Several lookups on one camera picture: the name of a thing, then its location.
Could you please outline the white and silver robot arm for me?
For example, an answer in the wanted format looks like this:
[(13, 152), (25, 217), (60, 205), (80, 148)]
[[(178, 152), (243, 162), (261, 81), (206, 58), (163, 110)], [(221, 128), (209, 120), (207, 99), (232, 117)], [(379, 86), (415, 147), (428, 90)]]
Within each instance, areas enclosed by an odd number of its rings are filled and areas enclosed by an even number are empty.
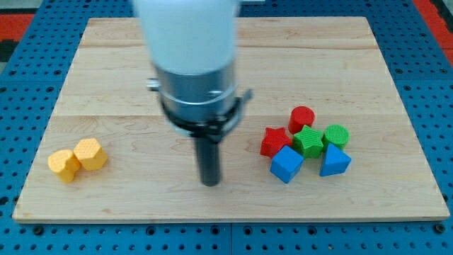
[(206, 186), (220, 182), (219, 143), (242, 115), (235, 79), (238, 9), (231, 0), (134, 1), (162, 110), (194, 139)]

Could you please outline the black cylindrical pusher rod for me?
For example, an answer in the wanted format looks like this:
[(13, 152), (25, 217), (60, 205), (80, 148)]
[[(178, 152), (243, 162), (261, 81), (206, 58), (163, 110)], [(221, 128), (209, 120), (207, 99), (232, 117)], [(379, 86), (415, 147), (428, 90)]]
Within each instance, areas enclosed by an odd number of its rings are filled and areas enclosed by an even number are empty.
[(221, 179), (219, 145), (199, 137), (196, 139), (196, 156), (202, 184), (216, 186)]

